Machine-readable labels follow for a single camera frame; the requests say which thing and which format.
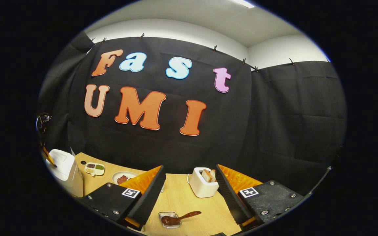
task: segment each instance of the black fabric backdrop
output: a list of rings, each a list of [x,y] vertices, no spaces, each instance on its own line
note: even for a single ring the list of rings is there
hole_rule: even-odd
[[[328,62],[298,62],[251,72],[249,65],[237,58],[180,40],[132,37],[93,46],[88,37],[81,35],[75,41],[73,45],[81,42],[87,47],[77,54],[64,51],[42,87],[39,111],[53,115],[46,141],[49,150],[70,151],[72,147],[75,154],[84,152],[136,169],[164,165],[167,173],[191,173],[194,167],[222,164],[306,194],[342,145],[345,97]],[[123,54],[106,67],[106,73],[92,77],[100,55],[118,49]],[[134,52],[147,55],[144,69],[120,70],[120,63]],[[165,74],[168,61],[177,56],[193,64],[182,80]],[[225,82],[230,88],[225,94],[214,86],[213,69],[220,67],[226,67],[231,75]],[[63,71],[63,77],[53,71]],[[96,118],[84,110],[88,84],[110,87],[103,112]],[[135,126],[114,121],[124,86],[135,87],[140,102],[151,91],[166,94],[159,111],[159,130],[140,127],[141,119]],[[56,97],[46,95],[57,91],[61,93]],[[93,107],[98,95],[96,89]],[[207,105],[201,114],[199,136],[179,132],[186,120],[187,100]]]

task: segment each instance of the bread slice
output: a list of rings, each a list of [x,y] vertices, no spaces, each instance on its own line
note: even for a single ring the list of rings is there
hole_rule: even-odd
[[[210,174],[213,177],[211,182],[217,182],[216,177],[215,177],[215,170],[211,170]]]
[[[207,181],[207,183],[211,183],[213,180],[213,176],[208,172],[208,170],[203,170],[201,176]]]

